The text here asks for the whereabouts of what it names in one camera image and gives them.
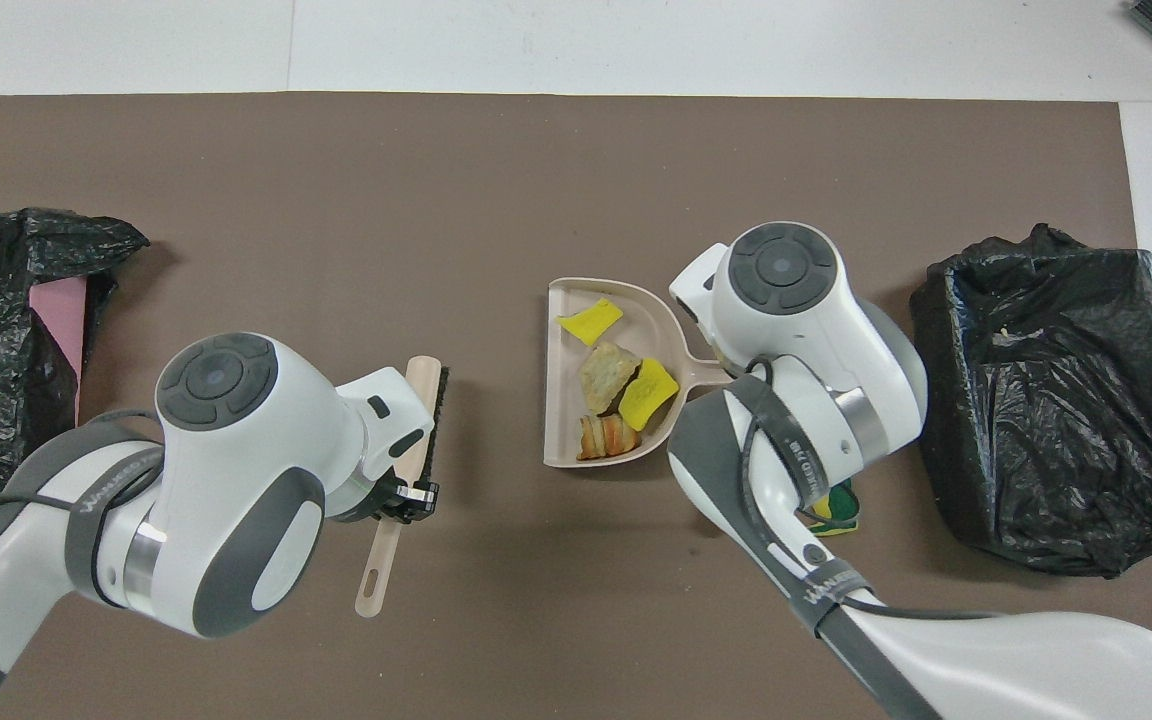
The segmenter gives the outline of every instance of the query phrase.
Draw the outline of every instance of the pink paper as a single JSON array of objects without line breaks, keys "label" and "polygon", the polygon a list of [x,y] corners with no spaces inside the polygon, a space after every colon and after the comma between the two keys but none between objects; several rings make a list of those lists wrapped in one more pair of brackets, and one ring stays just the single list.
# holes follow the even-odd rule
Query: pink paper
[{"label": "pink paper", "polygon": [[[29,306],[33,308],[47,332],[60,344],[82,389],[83,314],[88,309],[88,279],[66,278],[63,281],[36,285],[29,288]],[[74,420],[78,420],[77,396],[74,397]]]}]

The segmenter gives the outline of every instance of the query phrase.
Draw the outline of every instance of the dustpan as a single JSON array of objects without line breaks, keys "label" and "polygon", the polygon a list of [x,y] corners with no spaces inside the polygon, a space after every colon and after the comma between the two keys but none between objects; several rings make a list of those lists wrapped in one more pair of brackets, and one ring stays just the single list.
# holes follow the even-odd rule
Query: dustpan
[{"label": "dustpan", "polygon": [[[600,340],[608,340],[639,357],[655,357],[679,381],[679,393],[660,407],[643,429],[643,444],[613,457],[576,460],[579,418],[589,414],[579,387],[579,365],[590,348],[554,323],[560,314],[576,314],[605,297],[626,313]],[[550,468],[598,468],[637,460],[654,450],[673,430],[682,404],[692,391],[732,381],[715,359],[696,359],[687,350],[679,318],[652,291],[639,286],[598,278],[559,278],[550,282],[545,357],[545,446]]]}]

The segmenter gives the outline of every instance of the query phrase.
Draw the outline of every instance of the fried food piece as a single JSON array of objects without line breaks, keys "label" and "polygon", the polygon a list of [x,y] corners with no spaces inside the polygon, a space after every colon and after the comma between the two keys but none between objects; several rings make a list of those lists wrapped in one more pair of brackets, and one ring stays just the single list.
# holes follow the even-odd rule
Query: fried food piece
[{"label": "fried food piece", "polygon": [[623,455],[639,446],[639,433],[620,415],[584,415],[579,419],[579,455],[576,460],[598,460]]}]

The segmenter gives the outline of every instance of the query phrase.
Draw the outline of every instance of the trash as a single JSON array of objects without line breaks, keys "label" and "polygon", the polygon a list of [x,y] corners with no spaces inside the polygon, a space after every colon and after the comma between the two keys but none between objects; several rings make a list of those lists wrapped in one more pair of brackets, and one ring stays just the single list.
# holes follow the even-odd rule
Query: trash
[{"label": "trash", "polygon": [[29,452],[73,429],[77,379],[55,340],[29,309],[29,288],[88,278],[84,336],[108,304],[115,266],[147,245],[131,225],[68,211],[0,213],[0,488]]},{"label": "trash", "polygon": [[829,494],[814,501],[812,509],[805,511],[808,529],[818,538],[854,533],[861,528],[861,499],[851,488],[851,478],[847,478],[829,488]]},{"label": "trash", "polygon": [[1038,223],[932,265],[910,308],[954,536],[1060,575],[1152,555],[1152,255]]}]

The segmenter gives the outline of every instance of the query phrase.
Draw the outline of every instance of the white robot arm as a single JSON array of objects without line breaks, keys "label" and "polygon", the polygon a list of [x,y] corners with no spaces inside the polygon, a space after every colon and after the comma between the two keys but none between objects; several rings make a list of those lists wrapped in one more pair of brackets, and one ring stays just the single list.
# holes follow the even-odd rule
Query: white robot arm
[{"label": "white robot arm", "polygon": [[0,505],[0,683],[77,591],[198,637],[283,600],[326,520],[420,520],[438,487],[394,461],[433,430],[393,367],[333,387],[271,338],[189,346],[160,374],[162,444],[114,420],[46,442]]},{"label": "white robot arm", "polygon": [[684,407],[669,464],[803,624],[892,717],[1152,717],[1152,632],[1075,612],[896,611],[796,518],[918,437],[925,374],[847,288],[823,233],[764,223],[712,247],[669,288],[735,381]]}]

